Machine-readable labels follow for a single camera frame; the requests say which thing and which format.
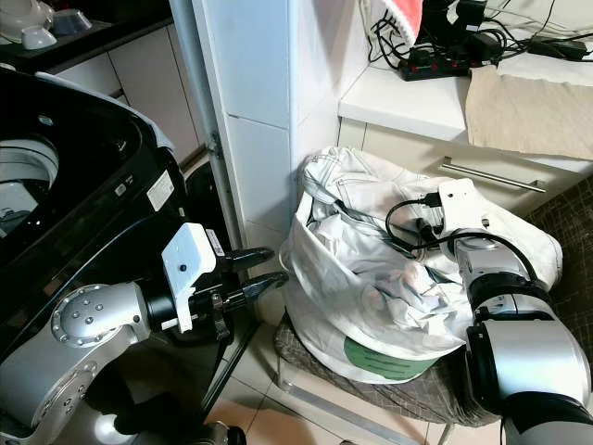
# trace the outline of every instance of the beige cloth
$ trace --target beige cloth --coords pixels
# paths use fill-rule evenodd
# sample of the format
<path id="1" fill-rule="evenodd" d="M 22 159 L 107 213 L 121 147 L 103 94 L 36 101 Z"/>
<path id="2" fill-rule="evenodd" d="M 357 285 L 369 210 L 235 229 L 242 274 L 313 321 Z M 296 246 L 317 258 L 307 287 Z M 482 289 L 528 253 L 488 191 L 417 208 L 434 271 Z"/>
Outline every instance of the beige cloth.
<path id="1" fill-rule="evenodd" d="M 470 144 L 593 159 L 593 87 L 472 70 L 465 103 Z"/>

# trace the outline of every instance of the white label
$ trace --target white label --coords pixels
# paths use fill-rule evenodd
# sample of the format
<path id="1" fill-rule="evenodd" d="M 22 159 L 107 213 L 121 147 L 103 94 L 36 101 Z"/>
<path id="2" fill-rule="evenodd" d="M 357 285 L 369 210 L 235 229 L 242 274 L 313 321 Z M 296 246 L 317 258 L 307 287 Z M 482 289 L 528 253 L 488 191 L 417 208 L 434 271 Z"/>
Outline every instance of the white label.
<path id="1" fill-rule="evenodd" d="M 173 190 L 175 190 L 175 187 L 173 187 L 173 183 L 170 181 L 169 172 L 164 171 L 146 192 L 155 211 L 159 211 L 163 207 L 163 204 L 167 202 Z"/>
<path id="2" fill-rule="evenodd" d="M 208 235 L 208 239 L 210 240 L 210 244 L 214 249 L 214 253 L 216 253 L 219 257 L 224 256 L 224 250 L 222 249 L 221 243 L 219 239 L 216 237 L 216 234 L 212 229 L 206 229 L 206 235 Z"/>

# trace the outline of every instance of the metal rod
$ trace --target metal rod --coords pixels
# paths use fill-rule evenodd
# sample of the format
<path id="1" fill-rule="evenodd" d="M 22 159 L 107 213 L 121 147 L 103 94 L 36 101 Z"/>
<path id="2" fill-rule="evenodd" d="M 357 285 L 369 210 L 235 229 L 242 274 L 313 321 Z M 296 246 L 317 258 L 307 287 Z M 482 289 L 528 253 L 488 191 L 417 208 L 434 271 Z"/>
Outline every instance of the metal rod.
<path id="1" fill-rule="evenodd" d="M 536 186 L 536 184 L 539 184 L 539 181 L 534 181 L 531 184 L 527 184 L 527 183 L 515 181 L 513 179 L 504 178 L 504 177 L 498 176 L 496 174 L 480 172 L 479 170 L 469 169 L 469 168 L 463 167 L 461 165 L 452 164 L 450 157 L 445 157 L 445 161 L 441 164 L 441 167 L 443 169 L 453 170 L 455 172 L 472 174 L 474 176 L 479 176 L 480 178 L 490 179 L 492 181 L 497 181 L 499 183 L 514 185 L 515 187 L 521 187 L 526 190 L 531 190 L 532 192 L 546 193 L 545 189 Z"/>

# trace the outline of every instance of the white countertop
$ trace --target white countertop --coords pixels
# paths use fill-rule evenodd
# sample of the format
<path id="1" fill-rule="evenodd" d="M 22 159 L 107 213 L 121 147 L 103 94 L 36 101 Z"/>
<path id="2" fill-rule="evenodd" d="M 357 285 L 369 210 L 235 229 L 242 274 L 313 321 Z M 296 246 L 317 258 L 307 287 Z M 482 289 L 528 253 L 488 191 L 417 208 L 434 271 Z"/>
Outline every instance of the white countertop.
<path id="1" fill-rule="evenodd" d="M 593 86 L 593 63 L 521 54 L 503 60 L 500 74 Z M 369 66 L 342 97 L 338 115 L 355 121 L 468 144 L 464 104 L 470 79 L 448 77 L 406 82 L 381 60 Z M 530 160 L 573 172 L 589 170 L 579 159 L 529 156 Z"/>

